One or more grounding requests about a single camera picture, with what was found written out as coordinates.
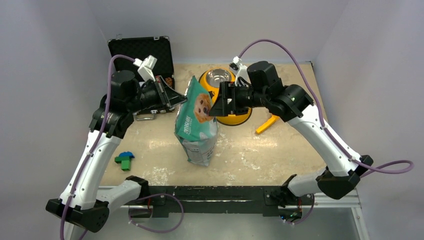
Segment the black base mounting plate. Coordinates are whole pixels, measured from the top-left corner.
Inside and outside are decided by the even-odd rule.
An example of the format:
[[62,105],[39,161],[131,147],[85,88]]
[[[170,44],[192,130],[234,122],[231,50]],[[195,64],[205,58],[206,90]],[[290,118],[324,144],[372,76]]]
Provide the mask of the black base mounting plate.
[[306,195],[283,200],[280,186],[150,186],[151,200],[132,200],[126,207],[149,207],[154,218],[170,213],[261,214],[264,217],[306,213],[313,204]]

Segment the green blue toy blocks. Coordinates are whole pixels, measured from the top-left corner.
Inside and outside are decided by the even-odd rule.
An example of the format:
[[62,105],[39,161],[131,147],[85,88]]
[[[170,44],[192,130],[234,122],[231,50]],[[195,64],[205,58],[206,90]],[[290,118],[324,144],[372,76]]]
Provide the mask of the green blue toy blocks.
[[135,156],[130,151],[121,152],[118,156],[114,158],[114,162],[116,164],[120,164],[120,169],[122,171],[130,171],[131,170],[131,162]]

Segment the black poker chip case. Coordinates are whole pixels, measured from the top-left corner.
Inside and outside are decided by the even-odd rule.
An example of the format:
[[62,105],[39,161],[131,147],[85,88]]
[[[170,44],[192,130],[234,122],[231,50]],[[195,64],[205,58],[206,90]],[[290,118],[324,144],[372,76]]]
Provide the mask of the black poker chip case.
[[144,74],[139,74],[142,67],[156,76],[161,76],[164,82],[173,90],[176,89],[174,63],[171,42],[168,36],[149,36],[120,38],[116,37],[107,42],[111,56],[124,55],[133,62],[119,58],[114,61],[117,71],[129,70],[134,72],[141,87],[145,84]]

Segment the yellow plastic scoop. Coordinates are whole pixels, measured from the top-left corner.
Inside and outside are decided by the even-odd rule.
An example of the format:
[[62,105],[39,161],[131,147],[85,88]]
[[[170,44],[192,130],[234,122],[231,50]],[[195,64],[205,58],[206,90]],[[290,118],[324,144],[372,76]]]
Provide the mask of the yellow plastic scoop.
[[279,116],[276,116],[276,115],[273,115],[272,114],[271,117],[265,123],[263,123],[261,126],[259,126],[255,130],[255,133],[257,135],[262,134],[264,131],[266,131],[267,129],[269,129],[274,123],[276,123],[279,119],[280,119]]

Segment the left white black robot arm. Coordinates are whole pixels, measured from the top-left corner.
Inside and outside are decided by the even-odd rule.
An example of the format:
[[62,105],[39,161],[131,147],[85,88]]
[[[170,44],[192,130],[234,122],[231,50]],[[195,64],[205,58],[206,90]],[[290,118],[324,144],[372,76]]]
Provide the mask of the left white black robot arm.
[[186,101],[187,97],[168,86],[161,76],[147,76],[140,84],[129,70],[109,74],[106,95],[93,113],[78,166],[62,194],[47,202],[46,210],[62,224],[96,233],[121,206],[132,201],[142,205],[152,199],[148,181],[133,175],[104,193],[98,193],[98,189],[113,153],[134,122],[133,115]]

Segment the green dog food bag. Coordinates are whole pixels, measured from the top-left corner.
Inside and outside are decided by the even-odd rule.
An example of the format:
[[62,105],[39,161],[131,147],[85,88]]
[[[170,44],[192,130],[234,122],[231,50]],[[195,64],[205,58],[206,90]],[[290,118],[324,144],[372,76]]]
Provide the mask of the green dog food bag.
[[188,82],[184,102],[176,116],[174,135],[192,164],[207,167],[218,137],[218,123],[210,116],[212,99],[195,76]]

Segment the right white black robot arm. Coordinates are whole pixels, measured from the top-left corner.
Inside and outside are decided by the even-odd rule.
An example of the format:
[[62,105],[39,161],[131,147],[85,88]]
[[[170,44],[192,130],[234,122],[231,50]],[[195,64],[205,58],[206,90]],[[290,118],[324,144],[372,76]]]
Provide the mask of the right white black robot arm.
[[290,176],[276,197],[292,204],[307,194],[323,193],[339,200],[350,193],[373,159],[348,147],[326,121],[320,122],[320,110],[312,97],[297,84],[283,85],[272,63],[253,63],[246,73],[250,80],[247,87],[230,81],[220,83],[209,115],[241,115],[248,108],[265,107],[296,129],[326,163],[316,173]]

